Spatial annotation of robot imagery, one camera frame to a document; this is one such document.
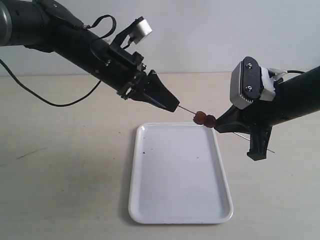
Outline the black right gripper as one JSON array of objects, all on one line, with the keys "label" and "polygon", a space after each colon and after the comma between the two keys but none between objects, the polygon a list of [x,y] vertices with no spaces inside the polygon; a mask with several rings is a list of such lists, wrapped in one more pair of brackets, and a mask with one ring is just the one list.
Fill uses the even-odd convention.
[{"label": "black right gripper", "polygon": [[247,156],[254,161],[267,158],[273,123],[279,118],[283,100],[256,100],[244,109],[231,106],[216,120],[214,129],[219,133],[250,134]]}]

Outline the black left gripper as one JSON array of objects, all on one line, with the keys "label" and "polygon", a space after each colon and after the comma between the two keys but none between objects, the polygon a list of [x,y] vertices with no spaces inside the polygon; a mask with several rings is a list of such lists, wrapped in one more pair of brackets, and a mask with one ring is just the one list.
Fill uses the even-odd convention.
[{"label": "black left gripper", "polygon": [[123,99],[145,102],[174,112],[180,101],[165,87],[154,70],[147,74],[144,57],[129,53],[116,44],[99,48],[99,80],[114,89]]}]

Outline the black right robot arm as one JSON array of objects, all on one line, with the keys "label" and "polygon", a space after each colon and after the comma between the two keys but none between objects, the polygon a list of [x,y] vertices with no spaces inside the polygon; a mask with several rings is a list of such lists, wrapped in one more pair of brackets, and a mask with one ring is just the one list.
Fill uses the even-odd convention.
[{"label": "black right robot arm", "polygon": [[320,68],[316,67],[275,85],[273,101],[254,101],[245,109],[231,106],[217,121],[219,133],[250,135],[247,156],[254,161],[267,157],[272,127],[320,109]]}]

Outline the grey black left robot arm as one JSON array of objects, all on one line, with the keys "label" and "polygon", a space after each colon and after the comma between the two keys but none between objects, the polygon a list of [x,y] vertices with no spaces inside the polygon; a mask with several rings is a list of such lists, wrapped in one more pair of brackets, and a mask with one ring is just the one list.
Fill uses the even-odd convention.
[{"label": "grey black left robot arm", "polygon": [[143,56],[129,53],[123,42],[138,44],[152,29],[136,18],[111,43],[97,36],[67,8],[54,0],[3,0],[0,3],[0,44],[55,52],[101,82],[123,99],[145,102],[174,112],[179,100],[154,70],[146,72]]}]

